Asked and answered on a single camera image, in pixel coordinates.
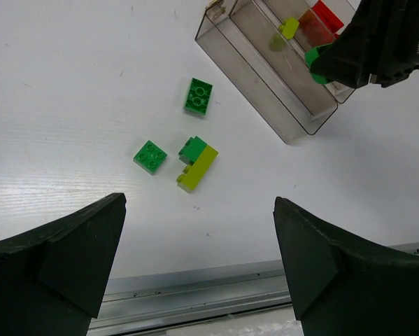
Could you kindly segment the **dark green sloped lego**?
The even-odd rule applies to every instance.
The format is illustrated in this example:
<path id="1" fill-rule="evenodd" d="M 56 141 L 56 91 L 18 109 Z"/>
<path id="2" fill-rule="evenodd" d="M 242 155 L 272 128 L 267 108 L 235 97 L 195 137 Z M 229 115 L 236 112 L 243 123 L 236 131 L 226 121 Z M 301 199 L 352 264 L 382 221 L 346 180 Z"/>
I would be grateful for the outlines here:
<path id="1" fill-rule="evenodd" d="M 190 137 L 178 152 L 178 157 L 186 165 L 193 165 L 206 147 L 207 143 L 198 136 Z"/>

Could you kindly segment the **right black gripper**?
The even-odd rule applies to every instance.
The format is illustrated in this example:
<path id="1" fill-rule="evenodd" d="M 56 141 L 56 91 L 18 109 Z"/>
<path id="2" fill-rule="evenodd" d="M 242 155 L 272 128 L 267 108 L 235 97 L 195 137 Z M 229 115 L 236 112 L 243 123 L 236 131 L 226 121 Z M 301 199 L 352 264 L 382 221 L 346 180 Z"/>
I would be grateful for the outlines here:
<path id="1" fill-rule="evenodd" d="M 349 88 L 383 88 L 419 70 L 419 1 L 361 1 L 352 21 L 318 59 L 320 73 Z"/>

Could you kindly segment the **small lime lego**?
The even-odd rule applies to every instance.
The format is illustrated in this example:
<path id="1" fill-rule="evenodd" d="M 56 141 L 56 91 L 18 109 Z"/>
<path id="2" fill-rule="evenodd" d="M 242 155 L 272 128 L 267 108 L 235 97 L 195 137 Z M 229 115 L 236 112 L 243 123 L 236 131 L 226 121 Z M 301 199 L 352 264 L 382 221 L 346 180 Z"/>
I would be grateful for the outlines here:
<path id="1" fill-rule="evenodd" d="M 299 21 L 294 17 L 289 17 L 287 19 L 284 19 L 284 21 L 278 29 L 285 39 L 290 40 L 294 37 L 298 28 Z"/>

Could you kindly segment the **green lego two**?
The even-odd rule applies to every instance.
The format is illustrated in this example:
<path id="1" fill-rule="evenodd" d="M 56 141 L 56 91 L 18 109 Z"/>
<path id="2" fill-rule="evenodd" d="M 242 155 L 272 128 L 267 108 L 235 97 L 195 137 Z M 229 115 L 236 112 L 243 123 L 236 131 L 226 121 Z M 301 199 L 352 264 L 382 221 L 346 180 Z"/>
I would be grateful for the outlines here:
<path id="1" fill-rule="evenodd" d="M 205 116 L 212 91 L 212 84 L 192 78 L 185 97 L 184 109 L 187 112 Z"/>

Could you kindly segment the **red lego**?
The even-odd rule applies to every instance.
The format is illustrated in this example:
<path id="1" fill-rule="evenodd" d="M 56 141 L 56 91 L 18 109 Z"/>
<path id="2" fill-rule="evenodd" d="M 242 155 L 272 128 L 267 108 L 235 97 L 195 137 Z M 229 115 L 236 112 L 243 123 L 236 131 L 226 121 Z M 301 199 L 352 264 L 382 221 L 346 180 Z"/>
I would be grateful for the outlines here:
<path id="1" fill-rule="evenodd" d="M 308 9 L 299 18 L 299 27 L 311 47 L 334 42 L 344 23 L 323 1 L 307 1 Z"/>

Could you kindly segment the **small green square lego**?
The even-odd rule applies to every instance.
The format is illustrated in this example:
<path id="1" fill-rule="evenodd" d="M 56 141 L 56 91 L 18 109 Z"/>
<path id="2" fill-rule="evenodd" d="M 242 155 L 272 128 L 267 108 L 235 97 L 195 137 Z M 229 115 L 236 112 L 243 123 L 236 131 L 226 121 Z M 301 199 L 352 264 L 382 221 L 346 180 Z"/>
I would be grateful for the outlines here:
<path id="1" fill-rule="evenodd" d="M 167 153 L 150 140 L 133 157 L 133 162 L 154 175 L 167 158 Z"/>

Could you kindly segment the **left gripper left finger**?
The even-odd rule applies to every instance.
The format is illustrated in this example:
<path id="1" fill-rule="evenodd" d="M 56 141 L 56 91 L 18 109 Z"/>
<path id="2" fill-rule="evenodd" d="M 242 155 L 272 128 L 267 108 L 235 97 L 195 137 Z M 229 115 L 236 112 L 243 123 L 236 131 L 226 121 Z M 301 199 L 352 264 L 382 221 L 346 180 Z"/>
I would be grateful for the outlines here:
<path id="1" fill-rule="evenodd" d="M 0 335 L 86 335 L 99 314 L 126 216 L 112 193 L 0 241 Z"/>

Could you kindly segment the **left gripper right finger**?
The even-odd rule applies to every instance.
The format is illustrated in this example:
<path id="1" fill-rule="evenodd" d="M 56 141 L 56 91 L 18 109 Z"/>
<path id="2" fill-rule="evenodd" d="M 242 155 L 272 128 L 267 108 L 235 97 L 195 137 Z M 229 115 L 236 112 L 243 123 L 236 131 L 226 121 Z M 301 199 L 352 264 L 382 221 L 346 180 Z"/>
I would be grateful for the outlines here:
<path id="1" fill-rule="evenodd" d="M 274 223 L 305 335 L 419 335 L 419 255 L 361 238 L 282 197 Z"/>

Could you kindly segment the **lime lego block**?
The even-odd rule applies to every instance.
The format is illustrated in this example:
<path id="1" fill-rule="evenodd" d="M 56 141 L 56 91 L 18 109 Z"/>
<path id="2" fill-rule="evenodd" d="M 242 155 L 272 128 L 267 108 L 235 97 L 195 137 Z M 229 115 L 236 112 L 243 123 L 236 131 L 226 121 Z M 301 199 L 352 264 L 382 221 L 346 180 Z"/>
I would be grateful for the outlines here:
<path id="1" fill-rule="evenodd" d="M 193 164 L 188 164 L 178 176 L 177 185 L 188 193 L 193 192 L 217 156 L 218 152 L 214 148 L 205 147 L 197 160 Z"/>

